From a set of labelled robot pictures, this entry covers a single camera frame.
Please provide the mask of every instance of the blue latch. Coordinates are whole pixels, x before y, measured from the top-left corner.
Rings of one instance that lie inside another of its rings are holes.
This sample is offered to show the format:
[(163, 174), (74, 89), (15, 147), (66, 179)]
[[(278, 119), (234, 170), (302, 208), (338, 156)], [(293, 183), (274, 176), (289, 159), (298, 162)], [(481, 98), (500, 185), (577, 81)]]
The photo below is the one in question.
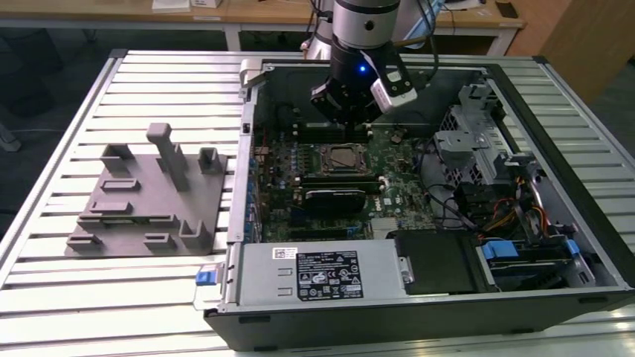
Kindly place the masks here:
[(514, 242), (509, 240), (496, 240), (489, 242), (485, 244), (482, 249), (488, 260), (494, 258), (518, 257), (518, 251), (517, 247), (514, 246)]
[(573, 239), (568, 239), (568, 248), (569, 251), (572, 252), (572, 255), (580, 254), (580, 246), (578, 243)]
[(217, 285), (217, 272), (199, 271), (199, 273), (197, 273), (197, 286), (214, 286), (214, 285)]

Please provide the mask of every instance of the motherboard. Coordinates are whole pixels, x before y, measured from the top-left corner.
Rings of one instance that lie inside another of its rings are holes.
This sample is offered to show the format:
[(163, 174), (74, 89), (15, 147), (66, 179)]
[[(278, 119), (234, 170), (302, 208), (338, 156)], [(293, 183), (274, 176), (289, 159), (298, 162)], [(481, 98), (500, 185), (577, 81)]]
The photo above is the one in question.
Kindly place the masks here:
[(305, 143), (289, 132), (261, 136), (263, 242), (385, 239), (397, 229), (434, 229), (413, 158), (421, 139), (374, 128), (367, 143)]

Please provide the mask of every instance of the warning label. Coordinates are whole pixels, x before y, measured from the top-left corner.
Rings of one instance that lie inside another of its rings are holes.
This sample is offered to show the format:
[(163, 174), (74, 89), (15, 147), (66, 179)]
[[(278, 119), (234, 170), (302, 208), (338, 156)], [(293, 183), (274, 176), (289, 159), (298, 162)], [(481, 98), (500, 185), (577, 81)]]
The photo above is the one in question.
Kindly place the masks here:
[(302, 301), (365, 297), (357, 251), (298, 253), (297, 265)]

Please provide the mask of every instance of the slotted metal surface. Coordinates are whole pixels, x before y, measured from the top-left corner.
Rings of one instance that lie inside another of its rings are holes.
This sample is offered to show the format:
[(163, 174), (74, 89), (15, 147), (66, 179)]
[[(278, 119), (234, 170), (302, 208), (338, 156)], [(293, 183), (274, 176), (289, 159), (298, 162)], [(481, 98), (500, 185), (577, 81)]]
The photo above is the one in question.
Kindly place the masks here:
[[(247, 57), (299, 54), (131, 51), (111, 60), (74, 121), (69, 142), (54, 154), (43, 178), (2, 242), (0, 350), (9, 356), (254, 356), (227, 349), (193, 308), (194, 277), (202, 265), (225, 259), (242, 104), (239, 64)], [(428, 57), (409, 56), (409, 61)], [(509, 57), (445, 57), (446, 63), (501, 64), (598, 200), (626, 242), (635, 248), (635, 171), (606, 128), (586, 112), (549, 68)], [(69, 259), (67, 235), (77, 224), (103, 165), (107, 143), (146, 140), (153, 122), (173, 125), (186, 152), (214, 145), (231, 156), (215, 251), (209, 257)], [(525, 139), (517, 128), (521, 147)], [(633, 355), (635, 306), (585, 315), (545, 332), (452, 338), (281, 352), (290, 356), (472, 356), (525, 354)]]

